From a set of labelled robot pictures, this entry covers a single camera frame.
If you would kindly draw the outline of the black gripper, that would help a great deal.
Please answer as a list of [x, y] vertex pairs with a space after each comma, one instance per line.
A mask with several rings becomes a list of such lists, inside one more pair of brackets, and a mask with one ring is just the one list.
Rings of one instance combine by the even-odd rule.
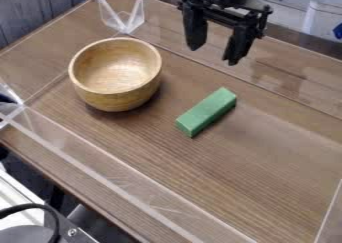
[[262, 38], [272, 8], [260, 0], [180, 0], [187, 46], [197, 50], [207, 41], [207, 21], [232, 27], [221, 60], [235, 66]]

